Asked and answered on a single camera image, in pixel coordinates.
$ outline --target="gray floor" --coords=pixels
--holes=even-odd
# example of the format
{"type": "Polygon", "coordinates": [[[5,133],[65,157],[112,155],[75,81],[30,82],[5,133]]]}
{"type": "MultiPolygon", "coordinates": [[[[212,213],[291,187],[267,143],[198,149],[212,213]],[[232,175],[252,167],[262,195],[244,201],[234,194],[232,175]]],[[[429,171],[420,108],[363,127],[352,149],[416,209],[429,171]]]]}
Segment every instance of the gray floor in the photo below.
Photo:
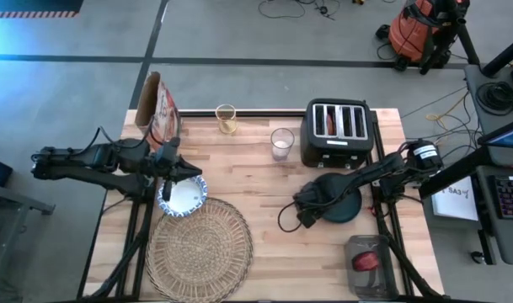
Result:
{"type": "MultiPolygon", "coordinates": [[[[258,13],[258,0],[172,0],[153,55],[377,61],[380,42],[373,32],[396,16],[402,1],[367,0],[364,6],[340,1],[332,21],[318,16],[312,6],[306,6],[300,19],[266,19],[258,13]]],[[[1,55],[39,55],[37,62],[0,61],[0,160],[15,168],[12,189],[57,205],[52,217],[30,218],[13,256],[10,278],[23,288],[25,302],[74,298],[104,197],[103,189],[88,184],[33,179],[29,155],[45,145],[83,146],[99,125],[118,136],[142,66],[56,63],[47,61],[75,59],[43,55],[144,60],[160,2],[86,0],[75,19],[0,19],[1,55]],[[10,136],[14,139],[8,144],[5,139],[10,136]]],[[[297,8],[284,0],[267,5],[266,13],[297,8]]],[[[482,61],[513,40],[513,0],[473,2],[467,19],[482,61]]],[[[462,54],[458,43],[453,52],[462,54]]],[[[399,108],[407,114],[465,86],[463,72],[451,69],[433,70],[424,77],[415,69],[397,73],[369,67],[152,64],[148,71],[163,74],[181,109],[212,109],[224,103],[239,108],[304,108],[312,98],[331,97],[365,99],[373,108],[399,108]]],[[[445,112],[464,93],[404,118],[406,136],[441,133],[425,116],[445,112]]],[[[471,99],[466,105],[472,116],[468,126],[474,129],[471,99]]],[[[462,107],[452,113],[468,119],[462,107]]],[[[446,125],[458,123],[446,120],[446,125]]],[[[467,141],[467,136],[455,135],[441,145],[442,152],[467,141]]],[[[446,162],[456,161],[465,151],[451,154],[446,162]]],[[[425,213],[446,293],[513,302],[513,266],[478,266],[468,258],[467,251],[479,246],[475,224],[434,217],[430,205],[425,213]]]]}

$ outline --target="toaster slot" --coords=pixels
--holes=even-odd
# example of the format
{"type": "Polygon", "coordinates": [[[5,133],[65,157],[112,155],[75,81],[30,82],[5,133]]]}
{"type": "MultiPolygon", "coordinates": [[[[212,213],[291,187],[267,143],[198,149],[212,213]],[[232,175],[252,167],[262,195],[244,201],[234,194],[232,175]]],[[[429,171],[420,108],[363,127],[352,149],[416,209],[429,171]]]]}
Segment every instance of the toaster slot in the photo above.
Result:
{"type": "Polygon", "coordinates": [[[363,117],[363,109],[355,108],[354,109],[354,118],[355,118],[355,136],[364,137],[365,134],[365,119],[363,117]]]}
{"type": "Polygon", "coordinates": [[[323,117],[323,105],[315,105],[314,106],[314,126],[316,127],[316,135],[318,135],[318,136],[325,135],[325,129],[323,127],[324,122],[325,122],[325,118],[323,117]]]}
{"type": "Polygon", "coordinates": [[[325,117],[325,123],[327,125],[327,134],[328,136],[336,136],[337,135],[337,117],[336,112],[334,110],[334,106],[327,106],[326,108],[327,115],[325,117]]]}
{"type": "Polygon", "coordinates": [[[342,108],[342,124],[344,126],[344,136],[353,136],[351,127],[351,108],[342,108]]]}

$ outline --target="wicker charger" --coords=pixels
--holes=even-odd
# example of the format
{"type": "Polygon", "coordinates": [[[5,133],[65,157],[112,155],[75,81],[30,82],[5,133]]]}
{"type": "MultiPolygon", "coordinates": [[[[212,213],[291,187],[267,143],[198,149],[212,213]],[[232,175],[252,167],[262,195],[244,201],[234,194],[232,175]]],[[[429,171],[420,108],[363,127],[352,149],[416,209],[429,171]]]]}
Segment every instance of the wicker charger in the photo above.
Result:
{"type": "Polygon", "coordinates": [[[207,198],[188,217],[164,215],[147,246],[147,272],[157,291],[176,302],[220,302],[247,277],[253,241],[229,203],[207,198]]]}

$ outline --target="wooden table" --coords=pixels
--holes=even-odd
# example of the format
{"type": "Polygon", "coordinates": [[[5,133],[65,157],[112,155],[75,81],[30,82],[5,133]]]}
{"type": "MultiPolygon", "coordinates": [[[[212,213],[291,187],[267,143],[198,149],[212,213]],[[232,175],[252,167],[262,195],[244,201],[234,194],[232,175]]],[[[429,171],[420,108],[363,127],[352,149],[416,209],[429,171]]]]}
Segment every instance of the wooden table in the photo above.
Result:
{"type": "MultiPolygon", "coordinates": [[[[130,110],[121,137],[141,138],[133,124],[136,111],[130,110]]],[[[385,152],[394,152],[405,141],[396,109],[377,109],[385,152]]],[[[319,220],[312,228],[282,232],[277,214],[291,203],[291,196],[318,175],[342,170],[304,167],[299,151],[300,118],[239,118],[238,129],[223,135],[214,118],[184,118],[179,153],[203,170],[211,197],[224,199],[241,211],[254,239],[254,262],[247,280],[229,300],[357,300],[346,279],[343,246],[353,235],[377,235],[375,218],[367,209],[371,191],[361,188],[363,209],[351,222],[333,224],[319,220]],[[270,134],[286,127],[296,135],[288,161],[274,162],[270,134]]],[[[418,197],[417,191],[407,190],[418,197]]],[[[109,192],[105,207],[120,200],[109,192]]],[[[443,294],[440,275],[425,221],[423,207],[413,200],[397,203],[403,242],[409,259],[431,287],[443,294]]],[[[93,293],[120,260],[126,236],[131,203],[116,206],[104,214],[99,227],[84,295],[93,293]]],[[[286,229],[298,221],[295,209],[286,210],[282,223],[286,229]]],[[[162,215],[153,211],[152,228],[162,215]]],[[[393,256],[398,289],[403,293],[399,265],[393,256]]],[[[131,289],[132,274],[127,286],[131,289]]],[[[141,300],[163,300],[144,274],[141,300]]]]}

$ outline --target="white plate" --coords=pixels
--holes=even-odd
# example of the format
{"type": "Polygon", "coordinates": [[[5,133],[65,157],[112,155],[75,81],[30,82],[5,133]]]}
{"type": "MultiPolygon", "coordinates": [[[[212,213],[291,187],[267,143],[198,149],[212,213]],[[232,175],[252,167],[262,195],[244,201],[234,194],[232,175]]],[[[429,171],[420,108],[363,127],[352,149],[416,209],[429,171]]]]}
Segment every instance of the white plate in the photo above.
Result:
{"type": "Polygon", "coordinates": [[[164,183],[158,191],[157,201],[167,215],[187,216],[206,202],[207,184],[201,176],[188,178],[172,186],[170,201],[164,201],[163,187],[164,183]]]}

